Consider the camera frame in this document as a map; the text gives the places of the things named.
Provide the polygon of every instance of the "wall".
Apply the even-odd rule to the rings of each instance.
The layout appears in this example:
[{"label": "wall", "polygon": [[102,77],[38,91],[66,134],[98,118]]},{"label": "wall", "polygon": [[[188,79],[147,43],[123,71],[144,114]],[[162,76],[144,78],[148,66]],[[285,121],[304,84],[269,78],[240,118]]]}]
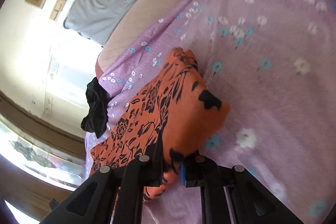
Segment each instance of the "wall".
[{"label": "wall", "polygon": [[95,76],[100,45],[62,27],[74,0],[57,21],[56,0],[39,9],[25,0],[6,0],[0,10],[0,90],[31,114],[84,137],[86,84]]}]

